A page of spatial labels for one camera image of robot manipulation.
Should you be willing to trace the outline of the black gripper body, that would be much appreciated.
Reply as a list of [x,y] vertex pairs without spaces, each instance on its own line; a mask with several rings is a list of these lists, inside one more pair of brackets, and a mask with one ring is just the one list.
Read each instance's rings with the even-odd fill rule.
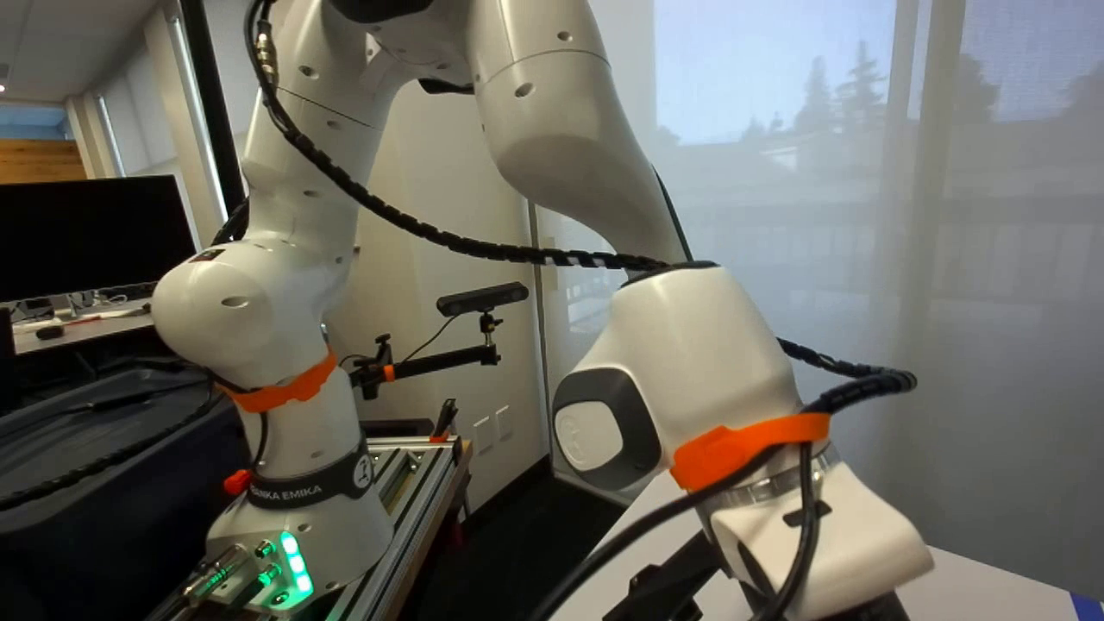
[[[627,581],[627,592],[603,621],[704,621],[693,592],[722,569],[722,552],[693,536],[665,562],[647,564]],[[827,621],[911,621],[896,592],[833,613]]]

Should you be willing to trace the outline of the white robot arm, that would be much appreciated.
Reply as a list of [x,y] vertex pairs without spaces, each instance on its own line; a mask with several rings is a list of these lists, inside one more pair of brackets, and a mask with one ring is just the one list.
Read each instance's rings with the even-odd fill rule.
[[190,608],[351,613],[392,544],[354,400],[396,365],[346,362],[327,316],[354,222],[384,203],[369,167],[385,114],[420,86],[471,95],[503,184],[590,229],[576,264],[622,278],[557,386],[557,446],[592,485],[670,477],[699,530],[603,621],[675,621],[712,572],[737,584],[749,621],[911,621],[902,589],[931,554],[833,446],[837,409],[906,391],[906,374],[848,362],[836,391],[797,393],[803,348],[726,264],[689,255],[588,0],[247,0],[244,49],[247,223],[153,293],[158,339],[226,391],[257,456],[212,524]]

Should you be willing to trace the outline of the aluminium robot base cart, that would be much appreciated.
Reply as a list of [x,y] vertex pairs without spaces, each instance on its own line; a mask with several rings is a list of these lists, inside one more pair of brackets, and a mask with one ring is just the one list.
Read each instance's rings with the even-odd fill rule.
[[369,439],[366,514],[330,497],[266,510],[236,500],[208,552],[147,621],[396,621],[429,549],[471,484],[460,433]]

